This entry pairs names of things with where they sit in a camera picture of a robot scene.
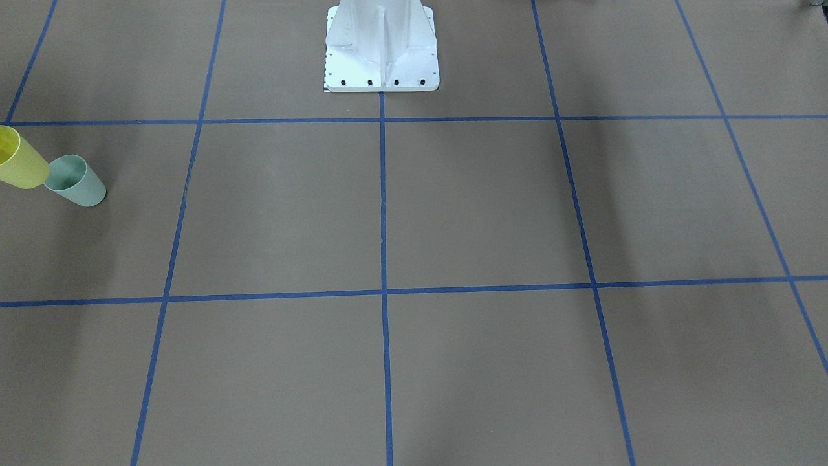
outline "floor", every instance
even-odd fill
[[[378,95],[334,3],[0,0],[108,186],[0,187],[1,465],[828,464],[820,8],[429,0]]]

